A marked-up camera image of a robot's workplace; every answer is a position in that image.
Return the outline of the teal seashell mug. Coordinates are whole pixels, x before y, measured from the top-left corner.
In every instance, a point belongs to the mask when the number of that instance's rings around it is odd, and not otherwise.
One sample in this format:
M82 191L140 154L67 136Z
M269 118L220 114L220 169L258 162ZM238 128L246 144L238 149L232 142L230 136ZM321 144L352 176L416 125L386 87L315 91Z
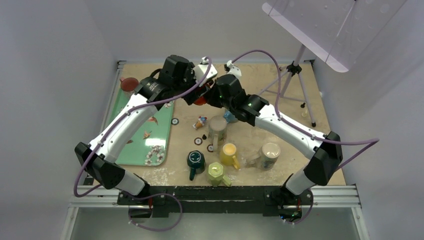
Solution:
M227 121L223 116L214 116L208 125L208 138L212 144L212 151L218 151L224 145L227 138Z

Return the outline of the blue mug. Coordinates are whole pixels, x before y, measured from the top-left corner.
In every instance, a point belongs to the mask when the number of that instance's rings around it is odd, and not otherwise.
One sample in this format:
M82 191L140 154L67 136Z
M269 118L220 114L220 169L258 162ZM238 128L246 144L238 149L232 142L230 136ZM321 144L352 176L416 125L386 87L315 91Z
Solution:
M223 118L225 119L227 124L236 123L238 121L238 119L228 110L224 112Z

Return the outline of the yellow mug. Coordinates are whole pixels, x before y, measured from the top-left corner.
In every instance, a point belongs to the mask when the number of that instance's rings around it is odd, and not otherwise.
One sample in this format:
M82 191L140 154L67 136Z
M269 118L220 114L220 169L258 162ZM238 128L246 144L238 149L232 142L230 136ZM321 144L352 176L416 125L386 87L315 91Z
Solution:
M219 153L219 160L225 166L233 166L236 170L241 168L238 160L237 147L233 143L226 143Z

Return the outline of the cream coral mug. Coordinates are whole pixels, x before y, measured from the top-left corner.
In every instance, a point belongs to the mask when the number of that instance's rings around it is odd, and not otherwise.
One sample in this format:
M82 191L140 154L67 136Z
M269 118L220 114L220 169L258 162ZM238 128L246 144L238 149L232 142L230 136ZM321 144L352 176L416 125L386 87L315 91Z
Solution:
M263 171L272 169L281 154L279 145L273 142L265 143L257 151L246 160L248 167L256 167Z

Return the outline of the grey music stand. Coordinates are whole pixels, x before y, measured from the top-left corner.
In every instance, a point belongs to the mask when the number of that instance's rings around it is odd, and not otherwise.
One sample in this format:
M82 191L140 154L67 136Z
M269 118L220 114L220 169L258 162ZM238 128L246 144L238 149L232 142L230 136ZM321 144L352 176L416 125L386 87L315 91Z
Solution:
M346 122L363 128L392 129L402 124L399 106L387 98L398 84L402 60L398 44L406 0L268 0L262 9L301 46L289 67L294 77L305 51L318 61L318 73L343 93Z

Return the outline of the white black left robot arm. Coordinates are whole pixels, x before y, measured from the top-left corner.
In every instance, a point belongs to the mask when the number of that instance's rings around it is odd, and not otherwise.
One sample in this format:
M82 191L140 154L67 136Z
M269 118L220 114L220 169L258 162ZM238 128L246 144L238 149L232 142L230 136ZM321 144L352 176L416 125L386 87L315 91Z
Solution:
M191 98L216 73L208 56L194 65L184 57L170 55L162 68L140 80L134 94L114 120L89 143L76 145L74 151L81 169L74 183L74 196L87 195L86 192L78 193L79 180L86 172L105 189L121 190L138 205L146 203L149 184L116 164L118 156L138 129L163 105L179 98Z

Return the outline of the light green hexagonal mug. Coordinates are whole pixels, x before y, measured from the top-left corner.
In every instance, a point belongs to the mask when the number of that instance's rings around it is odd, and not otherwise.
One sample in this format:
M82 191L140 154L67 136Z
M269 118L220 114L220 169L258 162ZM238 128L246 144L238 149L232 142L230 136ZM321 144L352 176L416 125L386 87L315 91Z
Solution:
M218 187L221 184L226 187L232 186L230 178L225 174L224 166L219 162L213 162L208 165L207 179L213 187Z

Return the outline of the green floral tray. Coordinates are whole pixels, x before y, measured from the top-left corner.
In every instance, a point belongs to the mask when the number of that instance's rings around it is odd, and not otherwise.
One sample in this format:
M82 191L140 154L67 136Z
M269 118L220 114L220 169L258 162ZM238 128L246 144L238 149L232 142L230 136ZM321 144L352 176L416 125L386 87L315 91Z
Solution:
M119 154L118 165L159 166L166 158L174 103L166 103L130 138Z

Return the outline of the orange mug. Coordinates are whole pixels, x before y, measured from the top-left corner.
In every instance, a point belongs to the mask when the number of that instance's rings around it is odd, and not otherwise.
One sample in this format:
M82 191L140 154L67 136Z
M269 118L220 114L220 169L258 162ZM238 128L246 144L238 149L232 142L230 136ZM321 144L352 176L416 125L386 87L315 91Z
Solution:
M197 106L202 106L202 105L207 104L207 100L205 99L204 96L201 96L200 98L198 98L197 100L195 100L193 103L195 105L197 105Z

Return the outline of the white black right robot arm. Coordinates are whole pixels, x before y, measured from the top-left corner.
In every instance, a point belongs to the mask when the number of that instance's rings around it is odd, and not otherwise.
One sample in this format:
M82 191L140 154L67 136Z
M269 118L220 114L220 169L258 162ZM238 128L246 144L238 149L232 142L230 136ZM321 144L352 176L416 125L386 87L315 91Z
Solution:
M343 159L340 136L323 133L285 117L276 106L257 94L247 94L233 74L218 77L204 95L206 103L229 110L237 120L268 131L295 147L309 161L281 187L280 196L294 203L309 188L326 186Z

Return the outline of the pink ghost mug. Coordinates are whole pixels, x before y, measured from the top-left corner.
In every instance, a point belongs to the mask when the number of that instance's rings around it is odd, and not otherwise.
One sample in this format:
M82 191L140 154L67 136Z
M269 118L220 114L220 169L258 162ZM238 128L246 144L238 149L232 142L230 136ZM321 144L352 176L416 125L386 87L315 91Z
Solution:
M130 98L135 93L135 89L139 85L139 81L134 77L121 77L119 81L120 89L127 98Z

